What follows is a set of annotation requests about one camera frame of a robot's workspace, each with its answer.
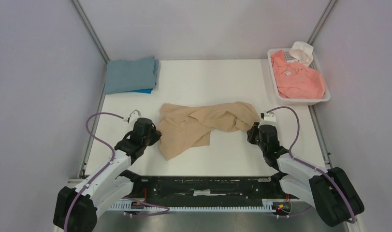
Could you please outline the beige t shirt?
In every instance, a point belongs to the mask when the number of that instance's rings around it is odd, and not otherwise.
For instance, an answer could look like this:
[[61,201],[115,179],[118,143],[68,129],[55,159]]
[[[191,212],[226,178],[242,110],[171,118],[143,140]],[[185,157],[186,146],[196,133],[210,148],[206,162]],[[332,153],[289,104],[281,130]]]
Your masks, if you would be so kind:
[[182,106],[165,103],[160,108],[159,149],[171,160],[192,147],[210,145],[213,130],[249,130],[260,119],[254,106],[237,101],[208,106]]

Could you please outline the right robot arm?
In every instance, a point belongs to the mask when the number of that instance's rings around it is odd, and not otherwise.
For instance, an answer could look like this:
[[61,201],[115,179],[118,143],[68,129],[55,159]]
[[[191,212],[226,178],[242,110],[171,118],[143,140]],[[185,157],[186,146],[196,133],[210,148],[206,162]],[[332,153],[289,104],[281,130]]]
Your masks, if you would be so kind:
[[345,171],[339,167],[325,169],[297,157],[280,145],[273,125],[255,122],[247,131],[247,140],[262,151],[273,175],[270,192],[276,197],[293,195],[315,208],[330,227],[353,220],[365,211],[364,204]]

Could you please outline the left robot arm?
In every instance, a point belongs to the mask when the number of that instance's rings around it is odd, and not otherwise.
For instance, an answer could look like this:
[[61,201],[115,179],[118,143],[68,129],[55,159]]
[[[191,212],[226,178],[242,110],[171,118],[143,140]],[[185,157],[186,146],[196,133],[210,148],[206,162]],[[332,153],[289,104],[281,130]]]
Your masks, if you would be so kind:
[[141,182],[122,173],[161,137],[152,120],[136,119],[133,129],[111,147],[110,158],[75,187],[63,187],[57,197],[53,223],[66,232],[91,232],[98,219],[124,196],[138,197]]

